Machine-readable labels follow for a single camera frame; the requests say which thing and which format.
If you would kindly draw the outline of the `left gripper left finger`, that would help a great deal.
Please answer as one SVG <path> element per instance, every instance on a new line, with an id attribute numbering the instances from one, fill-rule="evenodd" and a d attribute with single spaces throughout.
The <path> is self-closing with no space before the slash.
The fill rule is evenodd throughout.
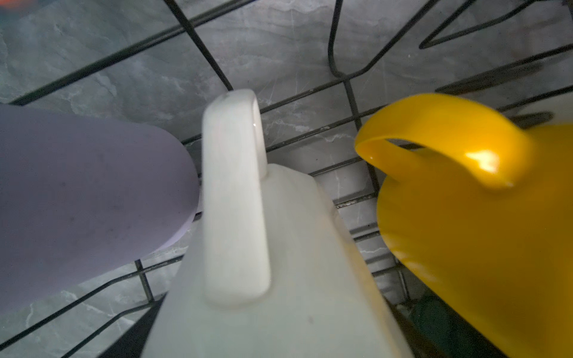
<path id="1" fill-rule="evenodd" d="M 165 296 L 115 341 L 99 358 L 140 358 Z"/>

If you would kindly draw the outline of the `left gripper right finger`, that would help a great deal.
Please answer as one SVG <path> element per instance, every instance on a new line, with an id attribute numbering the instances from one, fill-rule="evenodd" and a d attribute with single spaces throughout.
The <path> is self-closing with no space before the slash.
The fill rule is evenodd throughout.
<path id="1" fill-rule="evenodd" d="M 401 332 L 409 344 L 415 358 L 447 358 L 430 340 L 422 335 L 414 325 L 392 304 L 386 300 L 389 308 L 398 322 Z"/>

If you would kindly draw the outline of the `yellow mug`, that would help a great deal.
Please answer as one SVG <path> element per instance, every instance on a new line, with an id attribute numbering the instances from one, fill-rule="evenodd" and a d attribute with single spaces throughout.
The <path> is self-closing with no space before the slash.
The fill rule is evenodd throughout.
<path id="1" fill-rule="evenodd" d="M 389 250 L 509 357 L 572 355 L 572 121 L 521 129 L 453 95 L 389 104 L 355 151 Z"/>

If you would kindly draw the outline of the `lilac plastic cup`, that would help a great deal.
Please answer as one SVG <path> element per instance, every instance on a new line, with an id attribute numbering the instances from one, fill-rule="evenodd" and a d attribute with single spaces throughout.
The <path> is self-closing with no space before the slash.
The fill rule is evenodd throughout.
<path id="1" fill-rule="evenodd" d="M 1 312 L 180 240 L 198 173 L 161 128 L 1 106 Z"/>

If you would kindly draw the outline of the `white fluted mug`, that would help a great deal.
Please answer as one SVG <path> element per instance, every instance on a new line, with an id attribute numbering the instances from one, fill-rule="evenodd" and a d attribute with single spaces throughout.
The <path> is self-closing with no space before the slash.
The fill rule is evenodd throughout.
<path id="1" fill-rule="evenodd" d="M 187 249 L 145 357 L 411 357 L 331 198 L 270 164 L 255 93 L 202 123 L 201 237 Z"/>

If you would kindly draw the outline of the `black wire dish rack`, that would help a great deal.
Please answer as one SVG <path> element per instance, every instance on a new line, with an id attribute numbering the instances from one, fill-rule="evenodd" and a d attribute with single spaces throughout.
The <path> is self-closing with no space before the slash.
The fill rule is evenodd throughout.
<path id="1" fill-rule="evenodd" d="M 47 1 L 1 12 L 1 103 L 142 123 L 201 161 L 201 115 L 256 92 L 269 159 L 315 178 L 379 292 L 408 319 L 425 287 L 375 223 L 383 175 L 353 149 L 399 98 L 444 90 L 519 116 L 572 93 L 570 1 Z"/>

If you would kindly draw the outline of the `cream mug green handle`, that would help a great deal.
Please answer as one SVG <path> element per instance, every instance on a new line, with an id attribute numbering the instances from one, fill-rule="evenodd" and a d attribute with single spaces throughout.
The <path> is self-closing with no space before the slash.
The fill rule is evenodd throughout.
<path id="1" fill-rule="evenodd" d="M 426 292 L 414 305 L 410 320 L 448 357 L 506 357 L 431 291 Z"/>

